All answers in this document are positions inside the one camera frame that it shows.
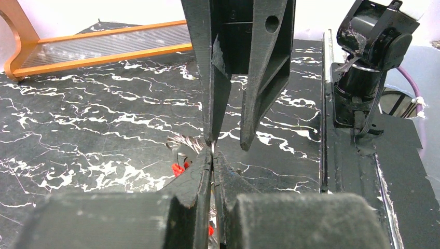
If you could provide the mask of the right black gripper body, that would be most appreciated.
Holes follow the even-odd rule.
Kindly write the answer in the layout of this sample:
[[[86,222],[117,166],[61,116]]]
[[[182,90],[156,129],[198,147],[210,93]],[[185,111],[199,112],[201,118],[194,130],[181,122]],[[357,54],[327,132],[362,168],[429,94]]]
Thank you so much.
[[[250,63],[253,1],[219,0],[212,3],[227,72],[245,75]]]

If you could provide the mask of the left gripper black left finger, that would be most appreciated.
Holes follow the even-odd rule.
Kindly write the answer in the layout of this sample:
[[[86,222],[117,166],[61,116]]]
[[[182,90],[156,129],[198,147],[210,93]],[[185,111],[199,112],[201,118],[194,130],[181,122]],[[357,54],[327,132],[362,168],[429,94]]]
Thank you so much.
[[[47,196],[14,248],[207,248],[213,154],[157,192],[83,192]]]

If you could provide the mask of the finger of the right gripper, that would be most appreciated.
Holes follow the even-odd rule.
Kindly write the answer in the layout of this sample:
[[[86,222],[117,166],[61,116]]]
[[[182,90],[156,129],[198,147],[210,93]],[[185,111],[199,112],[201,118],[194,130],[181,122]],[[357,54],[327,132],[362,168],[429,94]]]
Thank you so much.
[[[204,139],[216,143],[231,91],[219,1],[181,1],[202,88]]]
[[[290,77],[295,1],[254,1],[248,82],[243,94],[240,146],[248,151],[260,121]]]

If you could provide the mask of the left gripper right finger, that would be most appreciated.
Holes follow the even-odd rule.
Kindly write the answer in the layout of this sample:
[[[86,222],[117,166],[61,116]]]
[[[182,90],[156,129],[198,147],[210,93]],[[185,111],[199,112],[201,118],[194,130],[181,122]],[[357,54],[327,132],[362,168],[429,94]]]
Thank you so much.
[[[352,193],[261,193],[213,156],[220,248],[390,248],[365,199]]]

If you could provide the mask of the metal keyring with red handle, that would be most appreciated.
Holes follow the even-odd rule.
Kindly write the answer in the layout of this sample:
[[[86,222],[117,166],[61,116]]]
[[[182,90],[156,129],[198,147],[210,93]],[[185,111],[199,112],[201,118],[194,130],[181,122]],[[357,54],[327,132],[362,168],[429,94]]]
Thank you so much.
[[[206,147],[201,139],[186,135],[174,135],[167,137],[166,147],[171,151],[173,164],[172,170],[178,177],[188,169],[197,155]],[[211,184],[209,225],[208,225],[208,248],[219,248],[217,238],[217,218],[213,182]]]

